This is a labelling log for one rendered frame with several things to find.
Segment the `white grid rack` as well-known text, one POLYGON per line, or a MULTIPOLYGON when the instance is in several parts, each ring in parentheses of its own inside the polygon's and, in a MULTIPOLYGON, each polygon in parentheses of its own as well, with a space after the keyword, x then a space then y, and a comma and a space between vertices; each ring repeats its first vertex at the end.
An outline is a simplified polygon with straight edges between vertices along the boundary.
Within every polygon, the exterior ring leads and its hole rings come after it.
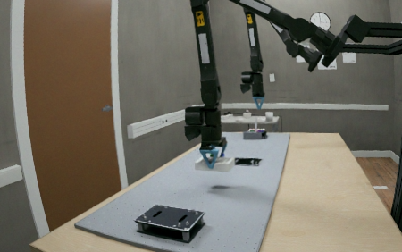
MULTIPOLYGON (((207 157, 208 161, 210 164, 212 164, 213 159, 210 159, 210 156, 207 157)), ((195 162, 195 170, 198 171, 211 171, 211 172, 229 172, 232 167, 235 165, 235 158, 234 157, 217 157, 216 162, 214 164, 213 169, 209 169, 207 163, 205 162, 205 159, 201 157, 195 162), (228 162, 223 162, 221 161, 226 161, 226 159, 231 158, 228 162), (220 163, 219 163, 220 162, 220 163), (217 164, 219 163, 219 164, 217 164)))

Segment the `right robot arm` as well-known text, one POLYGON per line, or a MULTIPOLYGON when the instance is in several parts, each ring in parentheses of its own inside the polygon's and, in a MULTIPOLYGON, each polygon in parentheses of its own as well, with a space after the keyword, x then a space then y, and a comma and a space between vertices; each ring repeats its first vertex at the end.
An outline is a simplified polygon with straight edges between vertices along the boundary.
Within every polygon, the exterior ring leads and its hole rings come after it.
MULTIPOLYGON (((241 73, 241 81, 242 83, 262 83, 263 82, 263 74, 261 73, 252 73, 252 72, 263 72, 263 60, 260 51, 258 31, 256 25, 255 13, 250 12, 249 10, 243 8, 243 11, 246 15, 247 20, 247 32, 250 46, 250 66, 252 71, 242 72, 241 73)), ((270 22, 271 23, 271 22, 270 22)), ((289 33, 286 30, 283 30, 276 25, 272 24, 273 28, 276 30, 278 35, 281 37, 283 43, 286 44, 286 51, 292 57, 301 56, 304 60, 309 63, 312 62, 314 56, 318 52, 317 50, 313 50, 307 46, 302 46, 294 42, 293 39, 289 36, 289 33), (287 40, 287 41, 286 41, 287 40), (309 61, 309 59, 311 59, 309 61)), ((252 85, 252 92, 258 92, 257 84, 240 84, 241 92, 244 94, 245 92, 251 89, 250 85, 252 85)))

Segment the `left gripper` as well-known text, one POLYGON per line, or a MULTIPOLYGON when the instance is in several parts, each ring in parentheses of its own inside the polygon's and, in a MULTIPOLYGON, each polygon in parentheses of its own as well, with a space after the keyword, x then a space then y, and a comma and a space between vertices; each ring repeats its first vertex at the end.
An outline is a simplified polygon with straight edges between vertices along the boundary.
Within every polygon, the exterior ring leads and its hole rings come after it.
POLYGON ((224 151, 228 145, 228 141, 226 141, 226 137, 222 137, 222 125, 221 124, 215 125, 215 128, 213 128, 213 125, 210 125, 210 126, 206 125, 206 127, 211 127, 211 141, 201 141, 201 147, 199 148, 199 152, 202 155, 202 157, 205 159, 209 169, 213 169, 216 158, 218 157, 218 153, 219 153, 219 149, 215 149, 215 147, 222 147, 222 153, 224 153, 224 151), (212 164, 209 163, 206 154, 214 155, 212 164))

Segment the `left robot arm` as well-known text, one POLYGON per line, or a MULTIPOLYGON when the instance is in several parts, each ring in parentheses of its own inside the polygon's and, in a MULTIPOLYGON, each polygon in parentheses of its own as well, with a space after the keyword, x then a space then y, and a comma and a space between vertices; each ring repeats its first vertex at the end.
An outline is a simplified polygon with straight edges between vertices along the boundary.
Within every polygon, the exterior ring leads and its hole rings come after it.
MULTIPOLYGON (((195 6, 191 7, 191 10, 194 17, 197 38, 197 51, 201 75, 200 91, 204 105, 192 105, 185 109, 185 123, 187 124, 185 126, 185 136, 188 141, 197 138, 198 135, 201 135, 202 141, 211 141, 211 127, 206 127, 205 124, 209 126, 213 125, 213 128, 215 128, 215 125, 221 124, 221 110, 216 107, 219 106, 222 94, 216 70, 208 1, 209 0, 190 0, 190 5, 195 6)), ((326 57, 331 55, 335 46, 341 39, 338 35, 333 35, 328 30, 320 26, 318 27, 312 22, 309 23, 303 18, 294 19, 291 15, 267 4, 263 0, 230 1, 261 16, 277 27, 288 31, 289 36, 294 41, 297 41, 297 44, 310 37, 309 42, 316 46, 316 49, 319 49, 326 57)))

